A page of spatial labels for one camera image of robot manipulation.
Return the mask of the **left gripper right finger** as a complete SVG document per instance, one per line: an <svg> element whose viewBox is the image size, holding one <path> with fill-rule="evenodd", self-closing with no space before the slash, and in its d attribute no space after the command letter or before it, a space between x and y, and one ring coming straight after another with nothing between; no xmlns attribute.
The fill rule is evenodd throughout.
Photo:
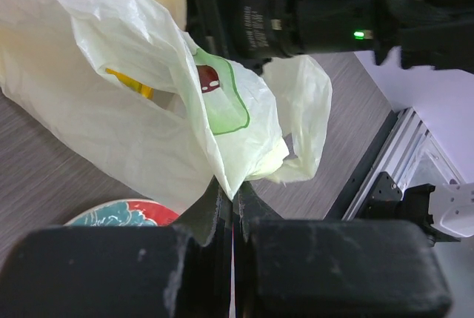
<svg viewBox="0 0 474 318"><path fill-rule="evenodd" d="M233 200L237 317L445 317L425 233L397 220L284 219L244 183Z"/></svg>

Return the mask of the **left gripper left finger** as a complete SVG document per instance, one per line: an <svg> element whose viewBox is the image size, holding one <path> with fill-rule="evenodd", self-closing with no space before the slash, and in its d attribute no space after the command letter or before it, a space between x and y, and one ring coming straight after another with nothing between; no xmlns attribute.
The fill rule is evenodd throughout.
<svg viewBox="0 0 474 318"><path fill-rule="evenodd" d="M232 204L216 180L162 227L52 227L1 270L3 317L227 317Z"/></svg>

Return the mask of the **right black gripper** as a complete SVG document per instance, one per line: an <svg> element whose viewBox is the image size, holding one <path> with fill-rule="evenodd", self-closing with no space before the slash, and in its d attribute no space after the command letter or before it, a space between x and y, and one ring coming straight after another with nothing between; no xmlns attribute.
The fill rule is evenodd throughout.
<svg viewBox="0 0 474 318"><path fill-rule="evenodd" d="M296 0L187 0L186 31L208 53L256 73L274 58L306 53Z"/></svg>

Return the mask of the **fake yellow bananas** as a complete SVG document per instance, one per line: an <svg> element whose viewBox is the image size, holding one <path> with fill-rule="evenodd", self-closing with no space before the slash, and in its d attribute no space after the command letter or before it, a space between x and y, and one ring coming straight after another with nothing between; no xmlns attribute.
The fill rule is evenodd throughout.
<svg viewBox="0 0 474 318"><path fill-rule="evenodd" d="M144 98L151 100L153 98L153 91L151 87L143 85L142 83L130 78L123 73L117 72L110 68L105 69L108 74L114 75L122 84L141 94Z"/></svg>

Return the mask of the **pale yellow plastic bag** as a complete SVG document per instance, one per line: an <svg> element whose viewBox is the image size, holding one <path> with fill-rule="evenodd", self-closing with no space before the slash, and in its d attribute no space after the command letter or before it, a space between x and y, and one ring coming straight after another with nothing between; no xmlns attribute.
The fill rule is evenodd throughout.
<svg viewBox="0 0 474 318"><path fill-rule="evenodd" d="M1 90L57 139L182 212L212 179L312 179L332 85L309 56L258 76L183 31L185 0L1 0Z"/></svg>

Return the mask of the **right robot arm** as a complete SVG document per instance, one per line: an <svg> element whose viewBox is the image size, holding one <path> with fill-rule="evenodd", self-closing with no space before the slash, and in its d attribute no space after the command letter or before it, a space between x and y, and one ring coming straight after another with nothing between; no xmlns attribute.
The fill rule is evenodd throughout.
<svg viewBox="0 0 474 318"><path fill-rule="evenodd" d="M473 71L473 0L187 0L203 49L262 74L274 58L393 48L405 70Z"/></svg>

